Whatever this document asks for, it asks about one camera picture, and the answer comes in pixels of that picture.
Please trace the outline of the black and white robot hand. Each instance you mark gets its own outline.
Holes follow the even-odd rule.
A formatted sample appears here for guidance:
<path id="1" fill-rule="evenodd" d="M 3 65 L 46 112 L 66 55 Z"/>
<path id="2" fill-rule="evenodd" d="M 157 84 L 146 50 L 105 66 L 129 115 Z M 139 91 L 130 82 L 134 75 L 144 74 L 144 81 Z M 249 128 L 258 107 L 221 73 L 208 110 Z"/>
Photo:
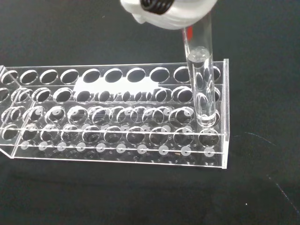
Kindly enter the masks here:
<path id="1" fill-rule="evenodd" d="M 121 0 L 120 3 L 139 24 L 180 30 L 204 18 L 217 0 Z"/>

